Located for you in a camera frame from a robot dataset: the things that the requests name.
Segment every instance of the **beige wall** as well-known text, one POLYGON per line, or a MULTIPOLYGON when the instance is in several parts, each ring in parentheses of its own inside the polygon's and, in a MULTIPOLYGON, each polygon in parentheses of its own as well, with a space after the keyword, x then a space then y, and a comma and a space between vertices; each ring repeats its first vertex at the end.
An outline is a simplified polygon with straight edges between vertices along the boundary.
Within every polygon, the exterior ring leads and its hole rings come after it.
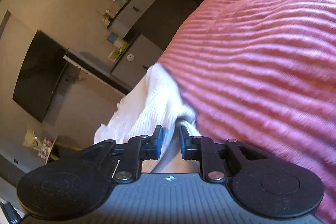
POLYGON ((92 77, 81 73, 80 81, 65 95, 56 94, 39 123, 13 100, 18 73, 36 30, 41 29, 64 47, 86 52, 108 67, 111 45, 101 15, 118 11, 112 0, 2 0, 0 16, 11 17, 0 39, 0 154, 29 171, 43 162, 36 152, 22 146, 27 128, 37 134, 56 136, 78 147, 93 143, 100 123, 107 123, 121 96, 92 77))

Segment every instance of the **white fabric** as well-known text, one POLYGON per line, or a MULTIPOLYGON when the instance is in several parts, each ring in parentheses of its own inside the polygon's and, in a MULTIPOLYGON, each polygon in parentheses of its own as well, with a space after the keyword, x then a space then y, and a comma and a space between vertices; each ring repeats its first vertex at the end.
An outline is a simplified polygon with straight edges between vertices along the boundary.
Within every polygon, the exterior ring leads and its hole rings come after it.
POLYGON ((135 136, 152 135, 155 126, 161 125, 164 128, 161 158, 145 160, 142 172, 152 172, 154 168, 157 173, 197 172, 198 164, 182 160, 179 137, 177 132, 174 134, 175 123, 179 119, 187 126, 191 136, 199 135, 193 126, 195 118, 195 112, 183 104, 175 81, 156 63, 120 101, 109 124, 102 124, 96 131, 94 142, 113 139, 117 144, 127 143, 135 136))

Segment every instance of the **white garment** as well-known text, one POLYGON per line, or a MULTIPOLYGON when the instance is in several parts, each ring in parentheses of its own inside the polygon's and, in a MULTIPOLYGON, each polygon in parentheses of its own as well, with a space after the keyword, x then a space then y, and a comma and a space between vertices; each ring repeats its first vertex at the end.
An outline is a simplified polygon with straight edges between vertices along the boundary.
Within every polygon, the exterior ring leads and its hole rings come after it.
POLYGON ((161 125, 164 128, 161 158, 145 160, 142 172, 152 172, 155 167, 158 173, 197 172, 198 164, 182 160, 177 132, 172 141, 177 119, 184 121, 191 136, 199 135, 193 127, 195 118, 195 112, 182 102, 175 81, 156 63, 120 101, 109 124, 102 124, 96 131, 94 142, 113 139, 117 144, 127 143, 135 136, 152 135, 155 126, 161 125))

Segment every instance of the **metal screw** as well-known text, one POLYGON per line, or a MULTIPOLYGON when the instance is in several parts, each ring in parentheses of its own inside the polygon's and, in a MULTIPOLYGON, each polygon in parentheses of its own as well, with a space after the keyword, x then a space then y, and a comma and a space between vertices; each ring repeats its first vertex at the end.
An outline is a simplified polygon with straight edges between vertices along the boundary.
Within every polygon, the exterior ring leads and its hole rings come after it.
POLYGON ((225 175, 222 172, 213 171, 208 174, 208 177, 212 180, 221 180, 225 178, 225 175))
POLYGON ((132 178, 132 174, 130 172, 121 171, 115 174, 115 178, 118 180, 129 180, 132 178))

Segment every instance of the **pink blanket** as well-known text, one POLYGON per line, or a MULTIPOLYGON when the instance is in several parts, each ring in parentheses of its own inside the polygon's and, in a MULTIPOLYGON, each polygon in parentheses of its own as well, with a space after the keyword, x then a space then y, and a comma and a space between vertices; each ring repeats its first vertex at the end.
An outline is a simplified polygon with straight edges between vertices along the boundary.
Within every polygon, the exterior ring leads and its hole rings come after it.
POLYGON ((336 223, 336 0, 205 0, 159 62, 203 135, 312 170, 336 223))

